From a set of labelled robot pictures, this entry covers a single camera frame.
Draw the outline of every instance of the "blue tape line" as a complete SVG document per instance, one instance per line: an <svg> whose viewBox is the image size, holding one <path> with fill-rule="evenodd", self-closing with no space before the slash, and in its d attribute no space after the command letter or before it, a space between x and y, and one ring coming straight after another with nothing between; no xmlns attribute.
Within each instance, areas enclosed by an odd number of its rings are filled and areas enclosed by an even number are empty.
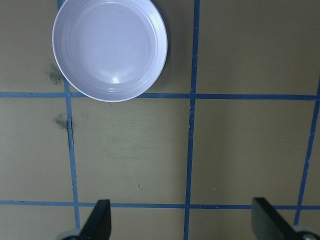
<svg viewBox="0 0 320 240"><path fill-rule="evenodd" d="M196 93L196 88L197 88L199 22L200 22L200 0L194 0L193 46L192 46L192 68L191 68L191 89L190 89L190 93L192 94Z"/></svg>
<svg viewBox="0 0 320 240"><path fill-rule="evenodd" d="M192 161L194 151L194 128L196 109L196 89L198 74L198 47L199 47L199 22L200 22L200 0L194 0L193 8L193 46L192 46L192 66L190 84L190 111L189 111L189 132L188 132L188 152L186 166L186 187L185 187L185 209L183 240L189 238L190 223L190 203L191 203L191 181L192 181Z"/></svg>
<svg viewBox="0 0 320 240"><path fill-rule="evenodd" d="M190 99L190 93L148 93L138 96L139 99Z"/></svg>
<svg viewBox="0 0 320 240"><path fill-rule="evenodd" d="M65 106L66 106L66 115L67 115L69 160L70 160L70 170L71 170L72 194L73 194L73 202L74 202L75 227L79 229L80 213L79 213L75 147L74 147L74 137L72 132L72 105L71 105L70 85L66 79L64 80L64 92L65 92Z"/></svg>
<svg viewBox="0 0 320 240"><path fill-rule="evenodd" d="M57 207L74 207L74 202L68 201L18 201L18 200L0 200L0 205L16 206L57 206ZM94 207L95 202L79 202L79 207ZM152 204L152 203L111 203L112 208L143 208L143 209L184 209L185 204ZM274 205L276 210L297 210L296 205ZM189 209L203 210L250 210L251 205L217 205L217 204L190 204ZM301 210L320 211L320 205L301 206Z"/></svg>
<svg viewBox="0 0 320 240"><path fill-rule="evenodd" d="M64 92L8 92L0 91L0 98L64 98Z"/></svg>
<svg viewBox="0 0 320 240"><path fill-rule="evenodd" d="M73 207L73 202L67 201L0 201L0 205L24 205L24 206L58 206Z"/></svg>
<svg viewBox="0 0 320 240"><path fill-rule="evenodd" d="M319 96L314 95L293 95L293 94L205 94L196 93L196 99L230 99L230 100L296 100L315 101Z"/></svg>
<svg viewBox="0 0 320 240"><path fill-rule="evenodd" d="M87 98L81 92L71 92L71 98ZM64 98L64 92L7 92L0 91L0 98ZM145 92L140 99L212 99L212 100L293 100L316 101L317 95L294 94L207 94L207 93L157 93Z"/></svg>
<svg viewBox="0 0 320 240"><path fill-rule="evenodd" d="M301 206L301 210L320 210L320 206Z"/></svg>
<svg viewBox="0 0 320 240"><path fill-rule="evenodd" d="M318 89L317 89L317 96L318 97L320 96L320 79L319 79L319 84L318 84ZM315 132L316 132L316 126L317 126L317 121L318 121L319 108L320 108L320 101L317 100L317 101L315 101L315 104L314 104L309 141L308 141L308 146L307 146L307 151L306 151L306 156L305 156L305 161L304 161L304 167L303 167L301 184L300 184L300 191L299 191L298 202L297 202L297 210L296 210L295 217L294 217L294 225L299 224L302 203L303 203L304 194L305 194L305 190L306 190L308 171L309 171L309 166L310 166L310 162L311 162L312 149L313 149L314 140L315 140Z"/></svg>

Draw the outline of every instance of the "white plate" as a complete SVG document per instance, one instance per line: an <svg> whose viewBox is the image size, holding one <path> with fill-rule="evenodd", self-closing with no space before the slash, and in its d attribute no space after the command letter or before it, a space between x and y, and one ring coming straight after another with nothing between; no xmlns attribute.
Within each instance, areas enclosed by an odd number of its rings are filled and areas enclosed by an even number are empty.
<svg viewBox="0 0 320 240"><path fill-rule="evenodd" d="M52 47L61 72L77 90L120 102L157 80L168 42L150 0L67 0L54 21Z"/></svg>

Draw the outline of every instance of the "dark stain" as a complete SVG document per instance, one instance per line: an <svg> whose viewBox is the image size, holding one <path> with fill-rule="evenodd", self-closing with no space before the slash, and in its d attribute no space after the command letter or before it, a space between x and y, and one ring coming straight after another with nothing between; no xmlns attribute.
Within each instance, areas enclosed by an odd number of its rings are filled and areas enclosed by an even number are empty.
<svg viewBox="0 0 320 240"><path fill-rule="evenodd" d="M51 64L50 70L46 74L49 76L50 82L53 85L62 86L64 84L64 75L56 65Z"/></svg>
<svg viewBox="0 0 320 240"><path fill-rule="evenodd" d="M59 114L57 117L54 118L54 122L61 129L67 129L67 115L66 114Z"/></svg>

